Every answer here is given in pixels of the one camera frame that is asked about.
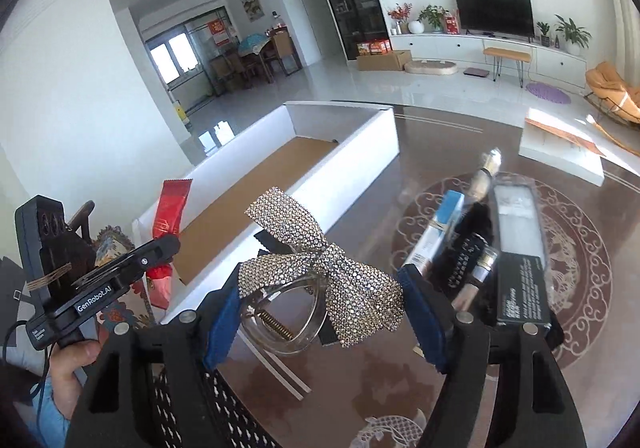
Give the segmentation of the person's left hand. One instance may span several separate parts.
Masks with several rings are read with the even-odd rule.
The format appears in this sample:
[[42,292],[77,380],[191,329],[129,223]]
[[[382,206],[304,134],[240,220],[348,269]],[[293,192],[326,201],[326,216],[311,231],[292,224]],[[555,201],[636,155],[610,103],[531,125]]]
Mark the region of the person's left hand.
[[55,347],[50,358],[53,402],[58,412],[70,420],[76,408],[82,385],[75,372],[93,364],[102,345],[96,340],[81,341],[64,348]]

